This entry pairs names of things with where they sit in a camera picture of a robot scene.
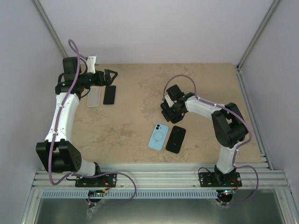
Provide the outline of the silver smartphone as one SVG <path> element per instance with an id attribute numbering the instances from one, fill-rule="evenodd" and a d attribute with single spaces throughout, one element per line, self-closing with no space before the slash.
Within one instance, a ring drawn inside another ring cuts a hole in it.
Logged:
<path id="1" fill-rule="evenodd" d="M 116 86 L 115 85 L 106 86 L 103 104 L 104 105 L 113 105 L 115 102 L 115 94 L 116 94 Z"/>

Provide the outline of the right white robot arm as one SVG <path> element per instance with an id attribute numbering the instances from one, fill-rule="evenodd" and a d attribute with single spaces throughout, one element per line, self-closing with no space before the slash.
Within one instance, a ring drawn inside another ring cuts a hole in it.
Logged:
<path id="1" fill-rule="evenodd" d="M 192 112 L 212 121 L 214 133 L 220 144 L 220 155 L 214 167 L 214 180 L 226 186 L 236 173 L 234 167 L 237 150 L 249 133 L 249 127 L 234 103 L 217 104 L 189 92 L 184 94 L 178 85 L 164 90 L 162 114 L 166 121 L 176 124 Z"/>

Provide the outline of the beige phone case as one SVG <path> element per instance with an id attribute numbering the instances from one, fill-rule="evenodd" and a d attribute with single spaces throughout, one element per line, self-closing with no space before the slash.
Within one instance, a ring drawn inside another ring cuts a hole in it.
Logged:
<path id="1" fill-rule="evenodd" d="M 87 107 L 97 107 L 100 105 L 100 87 L 92 86 L 87 95 Z"/>

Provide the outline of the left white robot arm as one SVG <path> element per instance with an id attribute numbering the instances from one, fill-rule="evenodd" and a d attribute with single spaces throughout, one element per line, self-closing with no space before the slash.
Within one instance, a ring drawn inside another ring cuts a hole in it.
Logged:
<path id="1" fill-rule="evenodd" d="M 86 175 L 91 186 L 102 182 L 102 174 L 97 163 L 86 161 L 71 142 L 72 126 L 76 109 L 83 91 L 92 87 L 109 86 L 118 73 L 105 69 L 96 70 L 96 55 L 90 55 L 83 62 L 85 71 L 77 68 L 76 57 L 63 59 L 64 71 L 59 75 L 55 87 L 56 108 L 50 130 L 43 142 L 38 142 L 36 152 L 46 171 L 52 173 L 77 173 Z"/>

